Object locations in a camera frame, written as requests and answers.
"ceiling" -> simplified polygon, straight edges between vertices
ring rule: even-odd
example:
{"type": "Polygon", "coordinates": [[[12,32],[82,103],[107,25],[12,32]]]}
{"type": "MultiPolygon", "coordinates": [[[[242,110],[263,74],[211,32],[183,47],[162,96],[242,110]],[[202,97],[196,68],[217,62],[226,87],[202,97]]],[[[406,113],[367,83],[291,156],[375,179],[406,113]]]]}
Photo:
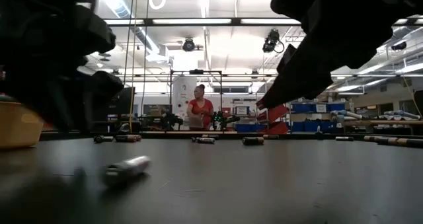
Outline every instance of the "ceiling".
{"type": "MultiPolygon", "coordinates": [[[[112,10],[113,5],[110,6],[110,1],[116,0],[98,0],[96,14],[104,19],[117,19],[119,18],[118,14],[116,10],[112,10]]],[[[154,5],[150,5],[149,0],[122,1],[128,10],[132,8],[132,15],[136,14],[137,19],[284,17],[272,12],[270,0],[166,0],[160,9],[153,9],[152,7],[159,5],[161,0],[152,0],[154,5]]],[[[278,29],[281,41],[285,46],[293,44],[297,47],[305,36],[299,26],[149,26],[140,28],[161,49],[160,55],[172,58],[179,54],[189,54],[198,60],[200,69],[222,70],[224,73],[230,74],[251,73],[252,69],[259,69],[259,73],[276,73],[276,67],[282,54],[276,52],[263,53],[262,51],[264,39],[272,29],[278,29]],[[199,46],[199,50],[183,51],[182,44],[186,38],[192,38],[194,43],[199,46]],[[207,47],[210,66],[206,63],[205,47],[207,47]]],[[[125,72],[124,69],[126,68],[128,69],[127,73],[130,74],[132,68],[136,70],[135,73],[143,73],[144,65],[146,65],[146,73],[169,72],[169,63],[155,61],[148,57],[146,59],[149,53],[145,51],[139,37],[134,36],[131,30],[133,29],[132,26],[131,28],[111,26],[111,29],[117,37],[117,46],[108,52],[111,55],[107,58],[109,61],[101,61],[102,56],[92,54],[89,56],[87,67],[93,70],[103,69],[107,71],[119,69],[122,73],[125,72]]],[[[394,28],[394,30],[402,32],[404,28],[394,28]]],[[[399,62],[393,62],[394,67],[392,65],[384,66],[369,72],[369,74],[392,73],[404,66],[401,61],[404,56],[407,56],[408,52],[420,49],[420,44],[423,42],[423,32],[410,30],[407,31],[404,38],[406,38],[408,44],[408,48],[404,51],[394,52],[390,49],[390,45],[382,46],[378,49],[378,55],[359,70],[342,67],[332,73],[359,73],[364,69],[395,58],[399,62]]],[[[371,80],[376,79],[363,80],[339,77],[335,82],[336,86],[341,87],[345,83],[360,84],[368,83],[371,80]]]]}

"wall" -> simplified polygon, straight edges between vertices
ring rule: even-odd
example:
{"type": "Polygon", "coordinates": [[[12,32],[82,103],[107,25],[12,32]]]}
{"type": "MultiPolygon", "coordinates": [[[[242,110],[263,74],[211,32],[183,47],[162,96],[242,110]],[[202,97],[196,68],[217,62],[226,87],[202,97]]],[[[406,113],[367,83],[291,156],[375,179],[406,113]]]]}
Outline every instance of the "wall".
{"type": "MultiPolygon", "coordinates": [[[[412,85],[410,86],[411,91],[416,90],[423,90],[423,78],[415,78],[412,80],[412,85]]],[[[370,106],[370,105],[378,105],[378,104],[386,104],[386,103],[393,103],[394,110],[399,110],[400,101],[410,100],[412,99],[412,95],[408,91],[408,89],[403,87],[399,82],[398,83],[390,83],[387,85],[387,91],[381,92],[380,87],[376,89],[372,89],[367,91],[367,94],[361,95],[357,98],[353,98],[354,106],[362,107],[362,106],[370,106]]]]}
{"type": "MultiPolygon", "coordinates": [[[[220,107],[220,95],[218,94],[206,94],[204,96],[206,99],[210,100],[211,103],[213,103],[213,107],[215,111],[219,110],[220,107]]],[[[234,107],[232,104],[233,98],[256,98],[255,94],[224,94],[222,100],[222,105],[224,108],[227,107],[234,107]]],[[[135,96],[134,104],[138,104],[138,114],[141,113],[141,101],[142,101],[142,95],[137,94],[135,96]]],[[[143,104],[169,104],[169,96],[167,94],[147,94],[144,96],[143,104]]],[[[243,104],[242,106],[250,106],[251,110],[256,110],[255,102],[248,102],[243,104]]]]}

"table surface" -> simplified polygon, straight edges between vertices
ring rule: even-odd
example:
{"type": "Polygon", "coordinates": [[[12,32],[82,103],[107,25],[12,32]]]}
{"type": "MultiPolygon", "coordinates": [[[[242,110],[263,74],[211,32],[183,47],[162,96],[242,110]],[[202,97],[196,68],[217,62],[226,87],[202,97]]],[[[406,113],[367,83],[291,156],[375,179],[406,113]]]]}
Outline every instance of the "table surface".
{"type": "Polygon", "coordinates": [[[423,150],[285,140],[40,142],[0,153],[2,223],[423,223],[423,150]],[[130,157],[147,174],[111,190],[98,176],[130,157]]]}

